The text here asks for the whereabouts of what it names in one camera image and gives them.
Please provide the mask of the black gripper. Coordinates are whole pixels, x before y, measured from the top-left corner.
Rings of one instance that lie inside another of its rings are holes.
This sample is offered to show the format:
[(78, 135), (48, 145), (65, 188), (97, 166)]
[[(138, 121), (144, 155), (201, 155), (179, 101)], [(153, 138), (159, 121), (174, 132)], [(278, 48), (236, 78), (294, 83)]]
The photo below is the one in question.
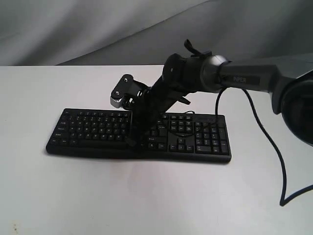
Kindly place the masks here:
[(162, 77), (153, 86), (144, 89), (132, 106), (126, 143), (130, 147), (141, 147), (146, 133), (156, 124), (159, 116), (189, 93), (178, 82)]

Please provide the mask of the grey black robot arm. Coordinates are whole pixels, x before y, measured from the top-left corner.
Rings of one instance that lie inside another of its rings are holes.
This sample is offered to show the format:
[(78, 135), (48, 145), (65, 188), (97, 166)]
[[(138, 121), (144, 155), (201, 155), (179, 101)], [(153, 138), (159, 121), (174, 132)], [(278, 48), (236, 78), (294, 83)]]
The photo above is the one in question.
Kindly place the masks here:
[(171, 55), (152, 87), (140, 85), (124, 108), (132, 111), (138, 130), (152, 126), (158, 115), (196, 92), (219, 93), (225, 88), (265, 92), (272, 111), (281, 114), (301, 141), (313, 142), (312, 54), (229, 61), (220, 55)]

